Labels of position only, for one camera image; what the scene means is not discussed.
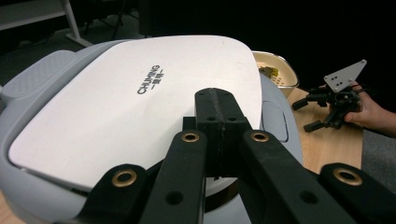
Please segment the white lid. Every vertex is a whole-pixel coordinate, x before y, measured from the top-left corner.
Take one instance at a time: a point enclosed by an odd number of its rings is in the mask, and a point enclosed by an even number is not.
[[[114,166],[148,169],[164,159],[183,117],[194,116],[194,94],[206,88],[230,91],[251,126],[260,127],[259,71],[243,43],[212,35],[120,43],[42,108],[9,158],[35,175],[90,190]]]

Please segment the finger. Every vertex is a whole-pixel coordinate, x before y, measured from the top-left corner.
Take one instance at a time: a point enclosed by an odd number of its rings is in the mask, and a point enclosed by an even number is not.
[[[344,116],[346,122],[361,122],[361,113],[349,112]]]
[[[358,92],[359,97],[370,97],[370,95],[366,92],[366,91],[362,91],[363,87],[361,85],[359,85],[359,83],[357,81],[353,81],[350,83],[350,85],[352,87],[353,91]]]

